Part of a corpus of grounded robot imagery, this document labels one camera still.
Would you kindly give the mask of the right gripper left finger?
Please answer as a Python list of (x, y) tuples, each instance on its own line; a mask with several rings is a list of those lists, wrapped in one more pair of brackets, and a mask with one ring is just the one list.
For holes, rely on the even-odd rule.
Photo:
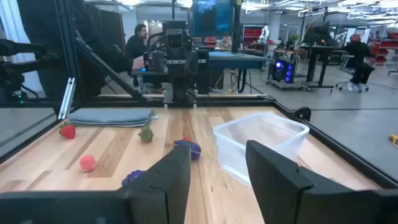
[(174, 142), (174, 148), (145, 171), (124, 179), (133, 223), (184, 224), (190, 189), (191, 146)]

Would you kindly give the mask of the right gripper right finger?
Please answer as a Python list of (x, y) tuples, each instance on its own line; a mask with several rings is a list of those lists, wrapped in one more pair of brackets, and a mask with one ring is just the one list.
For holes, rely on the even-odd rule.
[(376, 195), (317, 174), (248, 140), (250, 182), (266, 223), (374, 223)]

